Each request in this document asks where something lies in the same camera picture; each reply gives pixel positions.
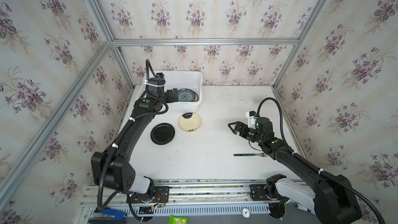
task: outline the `black plate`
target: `black plate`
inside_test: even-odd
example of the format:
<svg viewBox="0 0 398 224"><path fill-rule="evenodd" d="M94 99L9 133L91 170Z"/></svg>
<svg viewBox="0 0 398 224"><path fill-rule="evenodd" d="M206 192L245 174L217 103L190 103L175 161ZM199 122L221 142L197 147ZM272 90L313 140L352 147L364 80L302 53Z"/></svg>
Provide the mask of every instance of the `black plate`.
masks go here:
<svg viewBox="0 0 398 224"><path fill-rule="evenodd" d="M169 123L161 123L153 127L150 138L155 144L163 145L172 141L175 133L172 125Z"/></svg>

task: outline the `green snack package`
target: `green snack package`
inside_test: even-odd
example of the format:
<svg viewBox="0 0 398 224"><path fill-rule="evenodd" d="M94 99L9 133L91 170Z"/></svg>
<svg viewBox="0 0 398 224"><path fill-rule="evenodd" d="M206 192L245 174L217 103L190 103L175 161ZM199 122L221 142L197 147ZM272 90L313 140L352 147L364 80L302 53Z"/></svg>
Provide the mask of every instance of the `green snack package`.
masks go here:
<svg viewBox="0 0 398 224"><path fill-rule="evenodd" d="M188 217L175 217L170 215L169 224L188 224Z"/></svg>

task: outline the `stacked plates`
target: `stacked plates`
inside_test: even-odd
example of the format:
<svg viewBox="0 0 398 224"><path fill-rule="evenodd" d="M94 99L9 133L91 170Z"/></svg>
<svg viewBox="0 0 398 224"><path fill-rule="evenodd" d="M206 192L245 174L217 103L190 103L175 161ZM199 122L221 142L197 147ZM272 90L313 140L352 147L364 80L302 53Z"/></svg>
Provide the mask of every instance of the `stacked plates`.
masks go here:
<svg viewBox="0 0 398 224"><path fill-rule="evenodd" d="M178 90L178 101L197 102L198 100L199 96L194 91L187 88Z"/></svg>

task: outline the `fork handle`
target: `fork handle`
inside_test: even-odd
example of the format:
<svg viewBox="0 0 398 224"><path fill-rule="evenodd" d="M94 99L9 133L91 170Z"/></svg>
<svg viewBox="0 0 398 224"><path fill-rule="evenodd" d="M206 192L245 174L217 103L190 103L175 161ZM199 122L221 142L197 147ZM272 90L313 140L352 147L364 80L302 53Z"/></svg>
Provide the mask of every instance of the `fork handle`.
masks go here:
<svg viewBox="0 0 398 224"><path fill-rule="evenodd" d="M254 153L234 154L234 157L246 157L246 156L256 156L256 154L254 154Z"/></svg>

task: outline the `yellow plate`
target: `yellow plate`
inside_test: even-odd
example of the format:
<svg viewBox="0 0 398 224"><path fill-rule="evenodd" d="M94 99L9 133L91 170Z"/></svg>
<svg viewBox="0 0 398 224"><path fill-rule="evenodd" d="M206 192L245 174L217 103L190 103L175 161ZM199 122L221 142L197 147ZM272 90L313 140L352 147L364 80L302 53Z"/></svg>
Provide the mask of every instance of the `yellow plate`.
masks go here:
<svg viewBox="0 0 398 224"><path fill-rule="evenodd" d="M178 119L178 127L184 132L194 132L202 125L202 120L196 113L193 113L190 118L181 116Z"/></svg>

